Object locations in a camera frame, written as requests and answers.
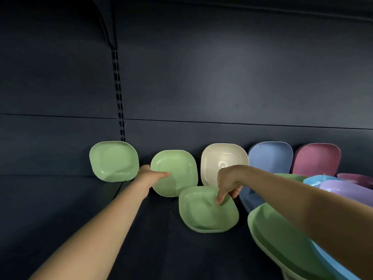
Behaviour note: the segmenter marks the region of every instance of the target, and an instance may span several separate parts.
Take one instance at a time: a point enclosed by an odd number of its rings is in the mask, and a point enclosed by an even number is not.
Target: hand
[[[149,189],[162,178],[166,178],[170,175],[170,172],[156,172],[150,169],[149,165],[142,165],[137,173],[134,183],[139,187],[144,188],[144,198],[147,197]]]
[[[217,193],[216,203],[218,205],[223,202],[227,193],[229,193],[234,199],[239,195],[242,185],[237,183],[236,169],[237,165],[230,166],[221,168],[217,173],[217,186],[219,192]]]

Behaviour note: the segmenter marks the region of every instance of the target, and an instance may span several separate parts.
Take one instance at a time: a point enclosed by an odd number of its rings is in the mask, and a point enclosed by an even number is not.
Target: beige plate
[[[203,185],[217,187],[218,171],[233,165],[249,165],[247,153],[241,146],[230,143],[214,143],[207,146],[201,157]]]

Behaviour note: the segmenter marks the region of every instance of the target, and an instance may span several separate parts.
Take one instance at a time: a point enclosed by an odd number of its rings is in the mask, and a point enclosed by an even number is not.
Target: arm
[[[30,280],[105,280],[149,188],[168,175],[142,166],[136,179],[55,251]]]
[[[220,169],[218,185],[218,204],[246,185],[361,280],[372,279],[373,208],[244,165]]]

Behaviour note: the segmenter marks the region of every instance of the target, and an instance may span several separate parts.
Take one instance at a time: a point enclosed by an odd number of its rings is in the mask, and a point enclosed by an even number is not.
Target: pink plate
[[[357,175],[357,174],[346,174],[340,173],[337,175],[338,178],[349,181],[351,183],[357,184],[364,188],[373,188],[373,178],[364,176],[364,175]]]
[[[334,144],[306,144],[295,152],[292,173],[306,177],[334,176],[340,160],[341,150]]]

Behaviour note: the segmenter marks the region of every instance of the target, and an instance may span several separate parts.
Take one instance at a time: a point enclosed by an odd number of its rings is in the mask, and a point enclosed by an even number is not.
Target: green plate
[[[91,166],[97,178],[105,182],[132,180],[139,171],[136,150],[123,141],[103,141],[90,151]]]
[[[311,242],[268,203],[250,212],[247,222],[255,243],[287,275],[297,280],[334,280],[315,255]]]
[[[301,183],[303,183],[304,179],[308,178],[306,176],[301,176],[301,175],[296,175],[296,174],[276,174],[276,175],[279,175],[281,177],[288,178],[288,179],[293,179]]]
[[[239,213],[229,194],[221,205],[215,202],[218,188],[214,186],[191,187],[179,196],[181,219],[198,233],[221,233],[237,224]]]
[[[163,150],[154,156],[150,168],[153,171],[170,172],[167,178],[159,180],[153,186],[161,196],[179,196],[185,188],[198,184],[197,164],[187,151]]]

